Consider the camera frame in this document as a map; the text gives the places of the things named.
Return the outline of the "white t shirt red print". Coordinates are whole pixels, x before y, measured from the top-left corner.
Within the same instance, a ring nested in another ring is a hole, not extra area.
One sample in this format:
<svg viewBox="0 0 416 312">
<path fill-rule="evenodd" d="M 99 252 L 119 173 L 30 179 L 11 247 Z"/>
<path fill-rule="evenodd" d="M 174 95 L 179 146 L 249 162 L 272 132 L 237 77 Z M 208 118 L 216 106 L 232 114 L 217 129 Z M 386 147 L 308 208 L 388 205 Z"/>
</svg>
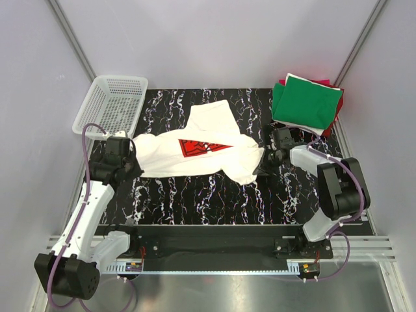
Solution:
<svg viewBox="0 0 416 312">
<path fill-rule="evenodd" d="M 133 139 L 143 177 L 202 176 L 223 171 L 247 185 L 257 178 L 264 149 L 240 132 L 226 100 L 194 105 L 183 129 Z"/>
</svg>

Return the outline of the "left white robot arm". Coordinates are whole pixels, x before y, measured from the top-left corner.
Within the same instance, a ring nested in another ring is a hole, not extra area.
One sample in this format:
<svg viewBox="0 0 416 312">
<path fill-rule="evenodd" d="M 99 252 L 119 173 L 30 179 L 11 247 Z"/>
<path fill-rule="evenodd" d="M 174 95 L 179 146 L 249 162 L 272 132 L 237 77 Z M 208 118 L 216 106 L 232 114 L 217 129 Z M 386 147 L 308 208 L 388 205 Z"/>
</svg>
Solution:
<svg viewBox="0 0 416 312">
<path fill-rule="evenodd" d="M 138 168 L 133 141 L 120 131 L 106 140 L 99 161 L 88 164 L 86 180 L 73 215 L 49 253 L 37 255 L 34 268 L 48 295 L 89 300 L 100 275 L 117 257 L 134 257 L 140 251 L 134 225 L 115 225 L 92 246 L 104 210 L 117 188 Z"/>
</svg>

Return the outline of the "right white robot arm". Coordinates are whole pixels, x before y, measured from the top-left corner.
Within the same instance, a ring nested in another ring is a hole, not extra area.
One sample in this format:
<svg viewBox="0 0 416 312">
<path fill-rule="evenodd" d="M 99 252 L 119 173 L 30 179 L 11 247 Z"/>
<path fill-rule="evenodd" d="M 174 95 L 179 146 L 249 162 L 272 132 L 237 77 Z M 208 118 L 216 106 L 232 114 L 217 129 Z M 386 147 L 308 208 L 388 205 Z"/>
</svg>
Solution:
<svg viewBox="0 0 416 312">
<path fill-rule="evenodd" d="M 310 143 L 295 140 L 289 127 L 280 127 L 270 134 L 272 146 L 263 152 L 254 174 L 271 176 L 283 165 L 291 165 L 317 178 L 318 211 L 307 221 L 295 250 L 301 257 L 311 257 L 318 242 L 329 239 L 345 223 L 358 219 L 368 209 L 371 199 L 360 163 L 350 157 L 341 159 L 325 154 Z"/>
</svg>

